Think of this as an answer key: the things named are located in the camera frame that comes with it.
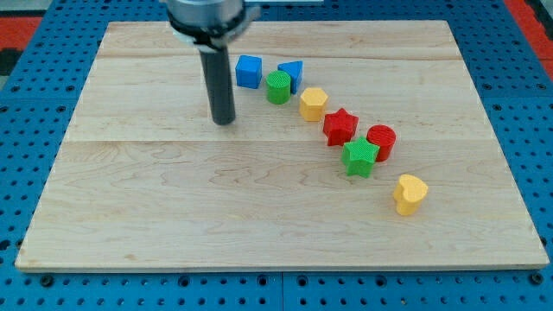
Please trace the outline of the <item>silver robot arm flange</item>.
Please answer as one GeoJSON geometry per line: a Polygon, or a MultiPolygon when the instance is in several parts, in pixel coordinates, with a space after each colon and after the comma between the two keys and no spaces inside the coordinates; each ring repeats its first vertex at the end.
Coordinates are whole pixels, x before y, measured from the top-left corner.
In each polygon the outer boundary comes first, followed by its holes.
{"type": "Polygon", "coordinates": [[[166,0],[174,36],[202,53],[218,53],[261,15],[244,0],[166,0]]]}

